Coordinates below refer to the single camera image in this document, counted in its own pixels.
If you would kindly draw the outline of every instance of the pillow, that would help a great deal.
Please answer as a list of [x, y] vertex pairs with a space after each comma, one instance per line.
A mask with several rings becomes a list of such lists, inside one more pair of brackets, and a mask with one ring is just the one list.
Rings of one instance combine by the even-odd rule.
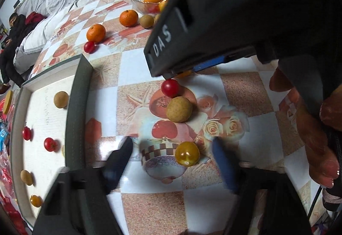
[[60, 11], [55, 11], [47, 19], [42, 20], [32, 32], [27, 35], [20, 47], [23, 46], [25, 53], [34, 53], [41, 51], [46, 42], [53, 36], [57, 25], [62, 21], [64, 16], [69, 13], [70, 6]]

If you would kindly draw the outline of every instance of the starfish print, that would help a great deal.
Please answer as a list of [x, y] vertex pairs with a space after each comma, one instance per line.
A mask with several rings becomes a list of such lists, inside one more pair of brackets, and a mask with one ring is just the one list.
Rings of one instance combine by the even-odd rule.
[[117, 66], [116, 64], [115, 65], [110, 64], [110, 58], [106, 58], [106, 61], [102, 65], [94, 68], [95, 73], [93, 75], [93, 78], [100, 77], [100, 81], [104, 83], [105, 82], [104, 72], [109, 71], [116, 66]]
[[149, 106], [148, 97], [151, 94], [151, 91], [152, 91], [152, 86], [149, 86], [146, 92], [144, 93], [142, 99], [136, 98], [132, 95], [127, 95], [127, 99], [129, 100], [129, 102], [131, 102], [135, 106], [135, 108], [126, 116], [125, 118], [126, 120], [132, 117], [139, 108]]

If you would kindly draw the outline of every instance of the shoe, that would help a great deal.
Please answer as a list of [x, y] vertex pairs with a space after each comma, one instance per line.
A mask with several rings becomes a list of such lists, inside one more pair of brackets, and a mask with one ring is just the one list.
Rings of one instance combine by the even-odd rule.
[[10, 89], [10, 85], [2, 85], [1, 88], [0, 88], [0, 95], [4, 95], [8, 89]]

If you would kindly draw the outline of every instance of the plastic bag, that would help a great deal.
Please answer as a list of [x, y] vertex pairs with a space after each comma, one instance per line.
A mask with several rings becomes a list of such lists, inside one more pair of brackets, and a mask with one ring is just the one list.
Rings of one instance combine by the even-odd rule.
[[10, 134], [1, 125], [0, 126], [0, 187], [5, 197], [15, 199], [12, 177], [11, 177], [11, 164], [7, 149], [9, 147]]
[[4, 210], [10, 217], [11, 221], [13, 222], [17, 230], [22, 235], [28, 235], [25, 230], [26, 223], [22, 219], [20, 213], [13, 207], [11, 200], [8, 197], [3, 197], [1, 193], [0, 193], [0, 204], [3, 206]]

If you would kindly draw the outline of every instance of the cherry tomato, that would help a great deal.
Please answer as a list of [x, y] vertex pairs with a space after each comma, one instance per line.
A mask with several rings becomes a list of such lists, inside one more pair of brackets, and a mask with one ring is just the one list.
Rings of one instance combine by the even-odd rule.
[[95, 43], [88, 41], [87, 43], [84, 44], [84, 51], [86, 53], [92, 53], [95, 50]]
[[24, 140], [30, 140], [31, 139], [31, 129], [28, 127], [23, 128], [23, 139]]
[[41, 207], [43, 204], [42, 199], [36, 195], [31, 195], [30, 202], [34, 207], [37, 207], [37, 208]]
[[192, 74], [192, 72], [193, 72], [192, 70], [187, 70], [187, 71], [185, 71], [183, 73], [178, 74], [176, 76], [176, 78], [185, 78], [187, 76], [190, 76]]
[[199, 150], [193, 142], [182, 142], [177, 146], [174, 156], [180, 165], [191, 167], [199, 160]]
[[44, 140], [44, 147], [47, 151], [49, 152], [52, 152], [52, 151], [55, 151], [56, 148], [57, 148], [57, 142], [54, 141], [52, 138], [50, 137], [47, 137], [45, 140]]
[[164, 81], [161, 85], [161, 92], [163, 92], [165, 96], [175, 97], [177, 96], [178, 91], [179, 91], [179, 84], [176, 80], [172, 78]]
[[147, 11], [148, 11], [148, 13], [151, 13], [151, 14], [160, 13], [159, 5], [158, 4], [151, 4], [150, 6], [148, 6]]

